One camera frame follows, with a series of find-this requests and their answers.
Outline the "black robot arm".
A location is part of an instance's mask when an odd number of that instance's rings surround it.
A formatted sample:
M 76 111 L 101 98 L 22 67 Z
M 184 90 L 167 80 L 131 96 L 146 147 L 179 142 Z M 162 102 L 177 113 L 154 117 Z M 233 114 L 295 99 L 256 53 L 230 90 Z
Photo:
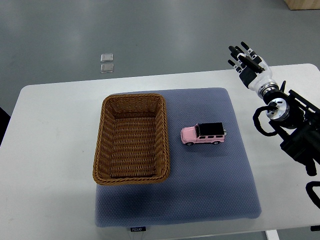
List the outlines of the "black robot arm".
M 316 176 L 316 164 L 320 163 L 320 109 L 293 90 L 284 93 L 275 83 L 267 85 L 261 96 L 266 104 L 266 115 L 273 132 L 256 129 L 263 135 L 279 135 L 280 148 L 293 160 L 305 166 L 309 176 Z

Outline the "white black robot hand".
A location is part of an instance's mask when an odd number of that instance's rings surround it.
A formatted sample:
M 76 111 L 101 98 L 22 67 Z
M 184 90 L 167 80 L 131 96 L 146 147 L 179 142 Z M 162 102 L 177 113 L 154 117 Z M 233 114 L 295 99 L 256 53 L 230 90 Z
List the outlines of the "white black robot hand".
M 260 98 L 271 90 L 278 90 L 279 86 L 272 79 L 273 73 L 265 60 L 256 54 L 245 42 L 241 46 L 229 46 L 232 59 L 228 63 L 235 69 L 244 86 L 257 93 Z

